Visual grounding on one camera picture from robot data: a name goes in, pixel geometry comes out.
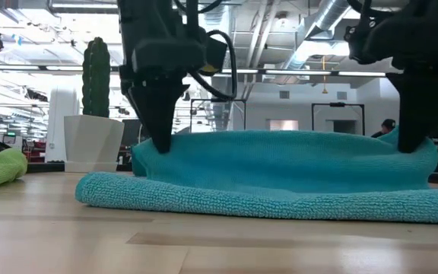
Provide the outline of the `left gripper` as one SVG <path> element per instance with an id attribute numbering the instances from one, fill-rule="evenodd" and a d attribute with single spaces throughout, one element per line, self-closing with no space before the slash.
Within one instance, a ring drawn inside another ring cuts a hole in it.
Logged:
<path id="1" fill-rule="evenodd" d="M 154 147 L 168 153 L 176 102 L 189 88 L 183 78 L 204 66 L 205 45 L 188 38 L 123 37 L 122 47 L 121 92 L 127 94 Z"/>

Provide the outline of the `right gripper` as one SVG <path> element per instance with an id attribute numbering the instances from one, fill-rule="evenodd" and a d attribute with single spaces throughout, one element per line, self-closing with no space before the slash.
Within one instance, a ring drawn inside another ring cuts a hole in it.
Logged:
<path id="1" fill-rule="evenodd" d="M 438 72 L 438 0 L 408 0 L 367 32 L 365 63 L 390 58 L 399 70 Z M 399 94 L 398 150 L 412 153 L 438 127 L 438 74 L 386 77 Z"/>

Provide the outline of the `blue microfiber towel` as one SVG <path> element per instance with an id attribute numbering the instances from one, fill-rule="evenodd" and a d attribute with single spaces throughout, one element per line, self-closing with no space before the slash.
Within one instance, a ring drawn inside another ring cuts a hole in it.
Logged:
<path id="1" fill-rule="evenodd" d="M 425 139 L 410 154 L 397 132 L 227 131 L 174 135 L 161 154 L 132 150 L 144 176 L 93 172 L 75 198 L 89 206 L 299 220 L 438 224 L 438 162 Z"/>

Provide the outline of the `black background monitor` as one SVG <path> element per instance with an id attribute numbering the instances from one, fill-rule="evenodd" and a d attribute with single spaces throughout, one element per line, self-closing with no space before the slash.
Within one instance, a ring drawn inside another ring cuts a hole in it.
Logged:
<path id="1" fill-rule="evenodd" d="M 124 119 L 122 122 L 124 123 L 122 144 L 125 146 L 137 144 L 141 122 L 138 119 Z"/>

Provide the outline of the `person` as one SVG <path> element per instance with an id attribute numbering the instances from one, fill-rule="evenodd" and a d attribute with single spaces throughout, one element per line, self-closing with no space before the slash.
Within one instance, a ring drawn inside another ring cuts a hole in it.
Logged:
<path id="1" fill-rule="evenodd" d="M 372 135 L 373 138 L 379 138 L 382 135 L 390 133 L 395 128 L 396 122 L 393 119 L 385 119 L 381 124 L 381 130 Z"/>

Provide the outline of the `white hexagonal planter pot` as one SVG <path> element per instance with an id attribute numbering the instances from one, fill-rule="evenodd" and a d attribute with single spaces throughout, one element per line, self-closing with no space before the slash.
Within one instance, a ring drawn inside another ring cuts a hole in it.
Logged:
<path id="1" fill-rule="evenodd" d="M 65 172 L 116 172 L 124 127 L 105 117 L 65 116 Z"/>

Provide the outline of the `green cactus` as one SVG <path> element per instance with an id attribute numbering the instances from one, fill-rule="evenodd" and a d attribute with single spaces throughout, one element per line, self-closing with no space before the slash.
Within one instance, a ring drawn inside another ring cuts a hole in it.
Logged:
<path id="1" fill-rule="evenodd" d="M 95 37 L 84 51 L 82 63 L 83 114 L 108 118 L 110 115 L 110 53 L 101 37 Z"/>

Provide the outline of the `black metal frame stand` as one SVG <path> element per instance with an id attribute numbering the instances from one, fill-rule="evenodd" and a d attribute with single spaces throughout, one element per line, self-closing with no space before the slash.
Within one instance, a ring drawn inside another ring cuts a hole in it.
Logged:
<path id="1" fill-rule="evenodd" d="M 311 103 L 311 130 L 366 135 L 364 104 Z"/>

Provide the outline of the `black aluminium table frame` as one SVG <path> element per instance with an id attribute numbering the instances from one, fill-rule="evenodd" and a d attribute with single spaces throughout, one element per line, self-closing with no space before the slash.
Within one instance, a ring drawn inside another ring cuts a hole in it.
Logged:
<path id="1" fill-rule="evenodd" d="M 65 163 L 29 163 L 27 165 L 27 172 L 32 173 L 49 173 L 49 172 L 64 172 Z M 438 173 L 433 173 L 429 176 L 430 183 L 438 184 Z"/>

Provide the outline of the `silver spiral ceiling duct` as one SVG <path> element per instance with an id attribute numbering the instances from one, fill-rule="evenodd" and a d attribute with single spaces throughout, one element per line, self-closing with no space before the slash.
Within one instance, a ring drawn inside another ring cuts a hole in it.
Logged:
<path id="1" fill-rule="evenodd" d="M 316 13 L 301 19 L 295 36 L 295 50 L 286 59 L 283 69 L 301 69 L 310 56 L 325 53 L 335 41 L 335 27 L 350 9 L 347 0 L 321 0 Z"/>

